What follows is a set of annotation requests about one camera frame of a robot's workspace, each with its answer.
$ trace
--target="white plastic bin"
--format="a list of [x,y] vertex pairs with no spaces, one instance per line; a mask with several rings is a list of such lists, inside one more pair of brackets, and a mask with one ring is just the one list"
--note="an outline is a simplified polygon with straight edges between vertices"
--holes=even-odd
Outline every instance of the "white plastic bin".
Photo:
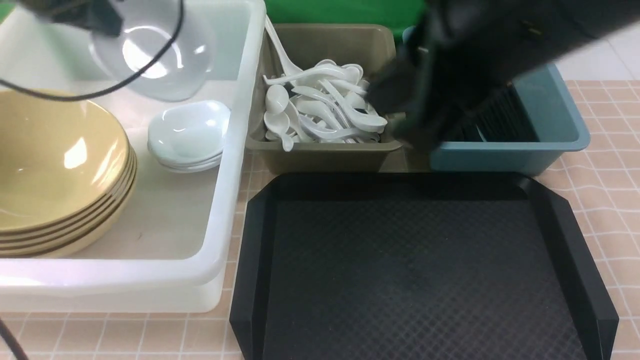
[[[218,303],[266,11],[262,0],[186,4],[215,47],[207,82],[187,102],[215,99],[232,110],[219,169],[171,174],[149,156],[149,120],[176,104],[127,89],[97,99],[136,149],[136,192],[105,237],[68,259],[0,259],[0,311],[201,312]],[[0,26],[0,77],[77,94],[112,85],[88,44],[86,32],[18,8]]]

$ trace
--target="green cloth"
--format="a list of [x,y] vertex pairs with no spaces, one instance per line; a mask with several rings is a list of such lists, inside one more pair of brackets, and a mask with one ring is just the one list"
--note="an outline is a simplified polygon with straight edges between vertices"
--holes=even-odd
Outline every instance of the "green cloth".
[[13,10],[13,4],[0,4],[0,22]]
[[396,41],[415,25],[424,0],[265,0],[273,23],[377,24]]

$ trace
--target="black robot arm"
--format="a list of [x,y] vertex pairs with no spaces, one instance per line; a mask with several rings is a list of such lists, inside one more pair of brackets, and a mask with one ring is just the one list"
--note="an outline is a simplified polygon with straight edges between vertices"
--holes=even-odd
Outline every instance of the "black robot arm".
[[640,18],[639,0],[428,0],[408,43],[371,83],[394,134],[437,148],[513,78]]

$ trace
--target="khaki plastic tray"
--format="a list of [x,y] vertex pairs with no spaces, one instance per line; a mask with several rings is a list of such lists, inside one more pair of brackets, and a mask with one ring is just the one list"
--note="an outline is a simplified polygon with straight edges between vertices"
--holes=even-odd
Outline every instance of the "khaki plastic tray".
[[[370,78],[396,55],[391,31],[364,24],[277,24],[275,29],[291,60],[302,69],[322,59],[338,65],[360,64]],[[246,148],[262,157],[274,174],[286,172],[378,171],[390,152],[402,145],[390,133],[381,134],[381,143],[296,143],[291,152],[280,142],[264,138],[262,122],[267,86],[262,75],[280,76],[282,67],[268,35],[264,34],[253,93]]]

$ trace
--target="stack of yellow bowls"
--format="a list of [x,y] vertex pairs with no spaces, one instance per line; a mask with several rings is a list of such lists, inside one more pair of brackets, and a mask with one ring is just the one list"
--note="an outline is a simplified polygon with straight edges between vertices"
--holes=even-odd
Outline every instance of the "stack of yellow bowls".
[[91,245],[131,198],[137,165],[118,120],[93,102],[0,92],[0,258]]

